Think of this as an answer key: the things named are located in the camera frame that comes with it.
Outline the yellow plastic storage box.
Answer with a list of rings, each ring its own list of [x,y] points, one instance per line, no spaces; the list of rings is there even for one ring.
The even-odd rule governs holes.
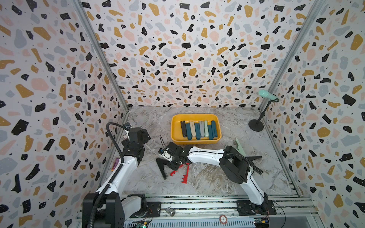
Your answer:
[[[179,114],[172,118],[171,139],[178,145],[214,144],[222,137],[218,117],[213,114]]]

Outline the cream pruning pliers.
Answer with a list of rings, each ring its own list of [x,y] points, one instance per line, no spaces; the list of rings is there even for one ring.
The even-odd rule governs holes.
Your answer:
[[[190,123],[190,127],[191,127],[192,137],[196,137],[195,123],[194,123],[194,121],[190,121],[189,123]]]

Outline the mint green pruning pliers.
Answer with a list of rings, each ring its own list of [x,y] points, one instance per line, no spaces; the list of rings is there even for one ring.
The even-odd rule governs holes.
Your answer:
[[[209,128],[207,121],[204,121],[204,137],[209,137]]]

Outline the dark teal pruning pliers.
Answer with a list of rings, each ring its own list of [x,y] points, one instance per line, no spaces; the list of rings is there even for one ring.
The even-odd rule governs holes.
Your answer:
[[[212,128],[213,138],[217,138],[218,137],[217,124],[214,120],[211,121],[211,128]]]

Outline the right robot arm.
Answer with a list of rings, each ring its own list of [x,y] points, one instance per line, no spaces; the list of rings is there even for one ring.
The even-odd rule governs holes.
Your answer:
[[[202,149],[193,145],[181,147],[170,142],[158,152],[156,163],[163,178],[166,179],[164,167],[177,171],[183,164],[207,163],[220,167],[227,178],[239,184],[246,192],[252,204],[264,207],[268,202],[267,194],[261,190],[253,178],[253,174],[262,174],[263,171],[253,161],[261,156],[245,157],[234,147],[226,146],[224,149]]]

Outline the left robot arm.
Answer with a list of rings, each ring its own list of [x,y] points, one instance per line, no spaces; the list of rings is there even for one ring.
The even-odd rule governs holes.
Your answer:
[[[144,145],[151,139],[147,130],[140,127],[123,126],[127,138],[120,148],[112,139],[120,160],[106,182],[95,192],[89,193],[82,202],[82,227],[122,228],[130,217],[142,218],[147,215],[144,194],[130,194],[120,197],[132,173],[144,156]]]

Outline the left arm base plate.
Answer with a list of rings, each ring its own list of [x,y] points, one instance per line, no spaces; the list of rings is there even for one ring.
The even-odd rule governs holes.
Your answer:
[[[161,202],[123,202],[124,215],[129,218],[158,218],[161,215]]]

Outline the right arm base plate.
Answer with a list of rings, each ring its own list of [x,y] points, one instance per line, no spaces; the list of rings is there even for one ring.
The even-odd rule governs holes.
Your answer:
[[[238,200],[237,211],[240,216],[271,216],[276,215],[276,209],[272,200],[265,199],[262,205],[256,205],[249,200]]]

